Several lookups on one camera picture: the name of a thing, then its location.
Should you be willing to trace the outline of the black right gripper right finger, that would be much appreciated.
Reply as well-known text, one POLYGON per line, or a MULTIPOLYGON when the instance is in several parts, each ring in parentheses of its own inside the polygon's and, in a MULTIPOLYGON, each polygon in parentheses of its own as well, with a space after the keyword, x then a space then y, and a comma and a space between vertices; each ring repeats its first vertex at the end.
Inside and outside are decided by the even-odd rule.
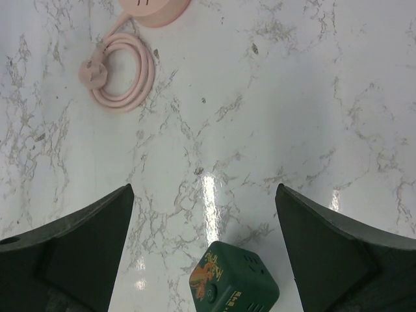
POLYGON ((304 311, 414 311, 415 239, 279 184, 276 209, 304 311))

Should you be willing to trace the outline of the pink round power socket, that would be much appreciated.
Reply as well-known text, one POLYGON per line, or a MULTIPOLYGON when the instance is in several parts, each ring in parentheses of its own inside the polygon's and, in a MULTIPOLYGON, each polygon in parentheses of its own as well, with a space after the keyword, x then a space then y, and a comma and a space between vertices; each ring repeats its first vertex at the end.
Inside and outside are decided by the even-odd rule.
POLYGON ((158 28, 175 21, 190 0, 119 0, 124 12, 145 27, 158 28))

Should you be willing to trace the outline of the dark green cube plug adapter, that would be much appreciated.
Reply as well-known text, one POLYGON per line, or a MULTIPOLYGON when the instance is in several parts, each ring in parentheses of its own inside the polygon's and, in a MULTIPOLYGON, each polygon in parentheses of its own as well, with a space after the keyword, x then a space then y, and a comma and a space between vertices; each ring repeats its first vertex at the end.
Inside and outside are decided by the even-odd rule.
POLYGON ((188 283, 197 312, 266 312, 280 297, 256 253, 220 241, 209 245, 188 283))

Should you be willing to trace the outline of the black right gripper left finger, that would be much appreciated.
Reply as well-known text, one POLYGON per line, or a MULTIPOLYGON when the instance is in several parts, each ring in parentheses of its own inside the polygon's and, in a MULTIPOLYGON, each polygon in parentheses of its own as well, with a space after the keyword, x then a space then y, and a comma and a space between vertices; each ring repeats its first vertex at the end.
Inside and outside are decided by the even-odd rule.
POLYGON ((133 211, 132 186, 1 240, 2 311, 108 311, 133 211))

